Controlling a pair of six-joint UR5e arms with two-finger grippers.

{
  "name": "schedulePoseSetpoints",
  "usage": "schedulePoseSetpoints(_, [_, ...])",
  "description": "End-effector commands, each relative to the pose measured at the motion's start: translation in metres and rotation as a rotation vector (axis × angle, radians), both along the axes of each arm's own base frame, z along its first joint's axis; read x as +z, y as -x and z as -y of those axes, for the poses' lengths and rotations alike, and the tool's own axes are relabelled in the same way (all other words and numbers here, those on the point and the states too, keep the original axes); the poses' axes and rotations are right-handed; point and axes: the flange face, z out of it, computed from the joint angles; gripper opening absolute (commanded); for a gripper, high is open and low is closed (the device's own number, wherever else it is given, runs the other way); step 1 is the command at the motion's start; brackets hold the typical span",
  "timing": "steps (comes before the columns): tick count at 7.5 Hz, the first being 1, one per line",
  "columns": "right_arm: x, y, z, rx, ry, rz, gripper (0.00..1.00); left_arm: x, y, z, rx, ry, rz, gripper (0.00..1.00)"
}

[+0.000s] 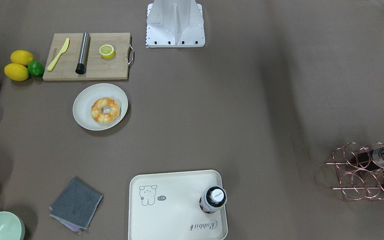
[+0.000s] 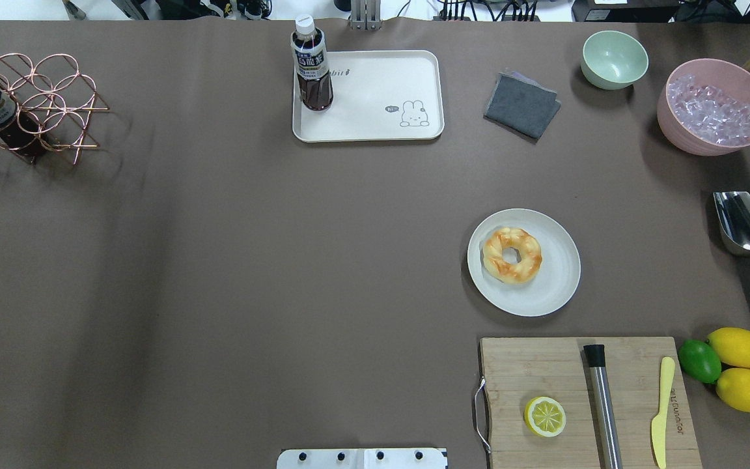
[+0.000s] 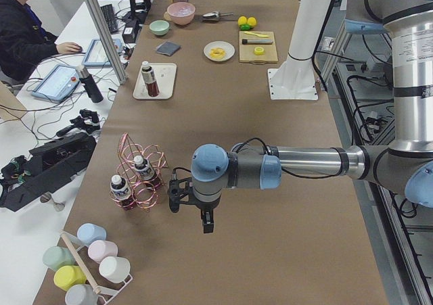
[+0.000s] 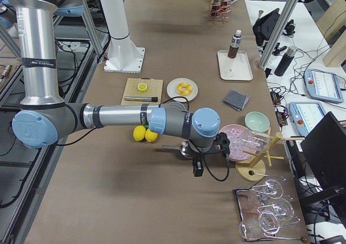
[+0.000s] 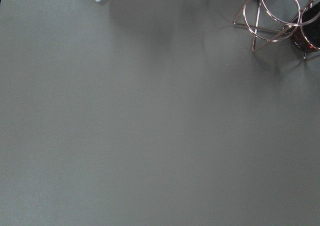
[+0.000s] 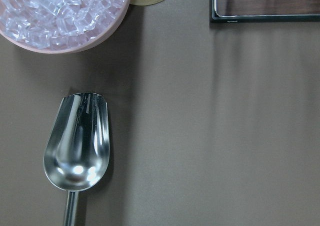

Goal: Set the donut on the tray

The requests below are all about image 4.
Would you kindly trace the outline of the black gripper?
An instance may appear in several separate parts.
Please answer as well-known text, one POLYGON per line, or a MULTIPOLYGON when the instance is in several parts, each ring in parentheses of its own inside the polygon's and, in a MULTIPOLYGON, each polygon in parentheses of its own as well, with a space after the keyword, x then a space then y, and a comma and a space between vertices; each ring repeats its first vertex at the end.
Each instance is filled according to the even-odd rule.
MULTIPOLYGON (((189 140, 190 143, 194 146, 197 153, 201 155, 217 154, 222 153, 224 157, 229 157, 230 154, 230 141, 227 138, 226 133, 218 133, 215 136, 213 143, 207 151, 201 151, 201 148, 196 146, 192 140, 189 140)), ((203 175, 203 159, 201 157, 193 158, 193 175, 194 177, 201 177, 203 175)))

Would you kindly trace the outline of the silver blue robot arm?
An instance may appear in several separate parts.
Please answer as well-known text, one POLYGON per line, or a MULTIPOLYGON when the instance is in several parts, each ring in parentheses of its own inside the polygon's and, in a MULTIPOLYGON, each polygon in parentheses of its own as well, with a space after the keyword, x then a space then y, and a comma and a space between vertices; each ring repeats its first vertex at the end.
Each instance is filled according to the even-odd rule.
POLYGON ((230 153, 220 132, 220 117, 210 108, 193 113, 181 103, 141 105, 68 104, 59 95, 53 15, 81 15, 83 0, 8 0, 16 10, 25 98, 12 120, 16 137, 41 148, 83 129, 117 125, 145 125, 155 133, 188 141, 193 173, 208 168, 205 156, 230 153))

